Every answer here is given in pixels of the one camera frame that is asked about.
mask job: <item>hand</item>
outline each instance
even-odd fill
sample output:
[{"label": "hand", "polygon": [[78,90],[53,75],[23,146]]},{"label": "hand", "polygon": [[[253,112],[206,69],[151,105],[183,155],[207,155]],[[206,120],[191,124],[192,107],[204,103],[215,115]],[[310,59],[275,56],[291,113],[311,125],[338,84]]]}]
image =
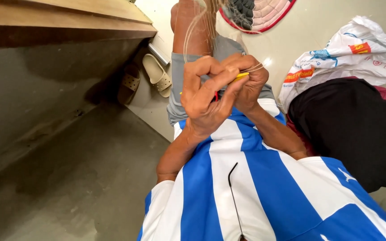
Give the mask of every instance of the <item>hand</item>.
[{"label": "hand", "polygon": [[236,53],[221,62],[224,66],[234,66],[240,71],[252,68],[250,74],[246,76],[247,82],[239,92],[235,107],[242,113],[251,111],[257,103],[263,86],[269,79],[269,72],[252,55],[242,55]]},{"label": "hand", "polygon": [[[184,65],[184,85],[181,105],[187,113],[186,129],[194,140],[205,140],[231,115],[236,97],[248,79],[230,84],[239,74],[239,68],[221,65],[215,58],[202,57]],[[202,86],[201,75],[212,77]],[[215,92],[228,85],[216,102]]]}]

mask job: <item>blue and white striped shirt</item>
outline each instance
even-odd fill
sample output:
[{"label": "blue and white striped shirt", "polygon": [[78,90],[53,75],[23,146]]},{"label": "blue and white striped shirt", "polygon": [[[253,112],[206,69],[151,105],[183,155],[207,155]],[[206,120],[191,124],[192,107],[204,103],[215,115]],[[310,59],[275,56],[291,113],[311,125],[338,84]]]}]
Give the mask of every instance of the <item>blue and white striped shirt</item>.
[{"label": "blue and white striped shirt", "polygon": [[[260,106],[285,124],[272,99]],[[175,138],[185,121],[175,125]],[[328,157],[296,161],[266,146],[254,124],[234,109],[200,143],[175,181],[145,199],[138,241],[386,240],[386,212],[342,163]]]}]

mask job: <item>red rug border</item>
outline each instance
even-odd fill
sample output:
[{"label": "red rug border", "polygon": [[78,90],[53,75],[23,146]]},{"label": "red rug border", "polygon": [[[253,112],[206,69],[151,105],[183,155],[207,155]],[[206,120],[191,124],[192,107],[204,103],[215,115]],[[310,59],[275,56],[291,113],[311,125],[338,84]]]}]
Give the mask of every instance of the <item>red rug border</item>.
[{"label": "red rug border", "polygon": [[[288,13],[288,11],[290,11],[290,9],[293,7],[293,4],[294,4],[296,1],[297,1],[297,0],[292,0],[291,3],[290,3],[290,5],[287,7],[287,9],[284,11],[284,13],[282,13],[281,16],[279,16],[279,18],[277,18],[271,25],[269,25],[269,26],[267,26],[267,27],[265,27],[265,28],[262,28],[262,29],[260,29],[260,30],[257,30],[257,32],[263,33],[263,32],[265,32],[265,31],[271,29],[273,26],[275,26],[275,25],[276,25],[283,17],[285,17],[285,15]],[[226,17],[226,15],[224,14],[222,8],[220,8],[219,11],[220,11],[220,14],[221,14],[222,18],[223,18],[230,26],[232,26],[233,28],[238,29],[238,30],[240,30],[240,31],[242,31],[242,32],[244,32],[244,33],[248,33],[248,34],[259,34],[259,33],[255,33],[255,32],[248,32],[248,31],[245,31],[243,28],[241,28],[241,27],[239,27],[239,26],[233,24],[233,23]]]}]

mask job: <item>fingernail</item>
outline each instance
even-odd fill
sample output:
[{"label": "fingernail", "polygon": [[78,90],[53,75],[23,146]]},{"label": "fingernail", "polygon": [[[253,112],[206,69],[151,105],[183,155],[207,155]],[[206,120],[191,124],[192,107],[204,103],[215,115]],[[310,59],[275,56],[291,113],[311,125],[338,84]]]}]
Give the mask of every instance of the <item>fingernail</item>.
[{"label": "fingernail", "polygon": [[236,72],[237,68],[236,68],[236,67],[233,67],[233,66],[228,66],[228,67],[227,67],[227,70],[228,70],[229,72],[233,73],[233,72]]}]

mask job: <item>white plastic bag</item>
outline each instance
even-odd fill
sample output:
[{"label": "white plastic bag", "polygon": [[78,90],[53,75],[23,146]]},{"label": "white plastic bag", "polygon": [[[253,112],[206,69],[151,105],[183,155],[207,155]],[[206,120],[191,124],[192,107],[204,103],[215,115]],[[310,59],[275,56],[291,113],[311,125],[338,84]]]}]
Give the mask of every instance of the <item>white plastic bag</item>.
[{"label": "white plastic bag", "polygon": [[349,76],[386,84],[386,34],[367,17],[356,16],[341,27],[325,49],[300,56],[282,85],[279,105],[287,113],[294,97],[309,87]]}]

